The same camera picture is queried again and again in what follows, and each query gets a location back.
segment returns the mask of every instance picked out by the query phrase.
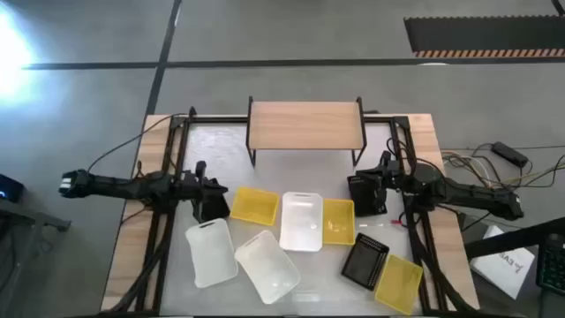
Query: clear plastic container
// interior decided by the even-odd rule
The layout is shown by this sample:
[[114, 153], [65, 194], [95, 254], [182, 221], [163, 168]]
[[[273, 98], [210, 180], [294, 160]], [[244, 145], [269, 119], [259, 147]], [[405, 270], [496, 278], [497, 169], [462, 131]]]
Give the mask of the clear plastic container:
[[236, 251], [236, 259], [263, 303], [272, 304], [300, 283], [300, 273], [270, 231], [262, 231]]
[[278, 206], [277, 193], [240, 186], [233, 200], [230, 216], [270, 226], [275, 223]]
[[281, 247], [290, 251], [320, 251], [323, 207], [324, 200], [317, 193], [285, 193], [282, 196]]
[[191, 246], [196, 287], [219, 284], [237, 275], [230, 231], [223, 219], [194, 225], [185, 236]]
[[380, 275], [375, 299], [403, 314], [411, 315], [423, 272], [413, 262], [391, 254]]
[[324, 244], [355, 244], [355, 206], [352, 200], [324, 199]]

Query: gray floor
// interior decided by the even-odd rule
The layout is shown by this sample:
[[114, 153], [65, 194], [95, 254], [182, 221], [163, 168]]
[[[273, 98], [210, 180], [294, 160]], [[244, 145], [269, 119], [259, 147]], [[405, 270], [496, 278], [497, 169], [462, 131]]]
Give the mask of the gray floor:
[[[23, 56], [28, 63], [157, 61], [172, 4], [0, 2], [0, 41], [9, 43], [0, 49], [0, 67]], [[533, 0], [184, 0], [169, 60], [411, 57], [403, 17], [479, 14], [554, 10], [549, 1]], [[176, 69], [165, 72], [156, 113], [195, 106], [201, 114], [242, 114], [248, 95], [266, 100], [359, 95], [368, 110], [432, 113], [443, 148], [497, 140], [512, 146], [565, 144], [564, 74], [565, 64]], [[12, 316], [97, 312], [123, 202], [64, 200], [57, 185], [62, 172], [88, 166], [139, 132], [153, 78], [154, 70], [24, 71], [10, 72], [8, 79], [0, 73], [0, 173], [26, 184], [26, 205], [72, 220], [67, 234], [46, 233], [54, 248], [38, 253], [26, 272]], [[128, 176], [136, 147], [109, 156], [94, 172]], [[534, 170], [554, 164], [563, 152], [524, 150]], [[504, 176], [517, 174], [492, 158]], [[472, 181], [464, 171], [449, 173]], [[520, 190], [526, 217], [513, 224], [563, 216], [564, 189], [565, 179], [558, 177], [553, 188]], [[479, 277], [477, 285], [483, 306], [536, 316], [539, 289], [532, 280], [517, 302]]]

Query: wooden table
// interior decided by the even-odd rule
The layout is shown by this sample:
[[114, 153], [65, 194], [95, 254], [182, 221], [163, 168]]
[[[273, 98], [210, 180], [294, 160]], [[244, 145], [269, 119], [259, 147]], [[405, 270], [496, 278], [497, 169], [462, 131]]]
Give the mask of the wooden table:
[[[443, 170], [440, 147], [430, 114], [371, 116], [408, 116], [416, 156], [434, 163]], [[146, 128], [164, 117], [166, 116], [148, 116]], [[143, 162], [143, 172], [161, 169], [165, 142], [169, 131], [169, 122], [169, 120], [164, 120], [143, 136], [137, 158], [137, 160]], [[126, 202], [123, 218], [136, 213], [140, 209], [142, 209], [142, 205], [137, 201]], [[143, 212], [120, 227], [106, 291], [104, 292], [102, 300], [102, 310], [115, 305], [139, 274], [146, 249], [151, 215], [151, 211]], [[441, 270], [461, 296], [470, 305], [478, 308], [477, 293], [475, 292], [471, 278], [471, 270], [463, 248], [463, 239], [456, 215], [442, 208], [437, 208], [431, 212], [429, 216]], [[437, 307], [437, 299], [433, 291], [430, 274], [428, 272], [425, 274], [430, 295], [430, 304], [432, 307]], [[154, 281], [149, 284], [146, 299], [147, 307], [151, 307], [152, 303], [154, 288], [154, 284], [152, 283], [154, 283]]]

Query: yellow tray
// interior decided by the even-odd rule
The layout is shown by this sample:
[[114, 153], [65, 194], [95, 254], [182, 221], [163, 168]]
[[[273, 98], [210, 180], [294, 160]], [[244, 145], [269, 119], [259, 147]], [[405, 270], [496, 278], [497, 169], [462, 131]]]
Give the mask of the yellow tray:
[[351, 200], [324, 200], [324, 244], [355, 243], [355, 207]]
[[277, 193], [240, 186], [233, 200], [230, 216], [244, 221], [273, 225], [278, 206]]
[[380, 275], [375, 299], [403, 314], [412, 314], [423, 271], [413, 262], [391, 254]]

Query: white plastic container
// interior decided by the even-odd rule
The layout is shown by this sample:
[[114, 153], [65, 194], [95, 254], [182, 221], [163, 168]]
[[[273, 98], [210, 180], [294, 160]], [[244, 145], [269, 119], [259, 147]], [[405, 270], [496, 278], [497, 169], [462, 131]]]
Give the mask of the white plastic container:
[[318, 252], [323, 239], [324, 200], [317, 193], [282, 196], [280, 245], [289, 251]]
[[195, 225], [185, 236], [191, 246], [194, 284], [198, 288], [219, 284], [237, 275], [237, 262], [225, 220], [218, 218]]
[[236, 259], [261, 300], [272, 304], [300, 282], [300, 273], [270, 231], [262, 231], [236, 251]]

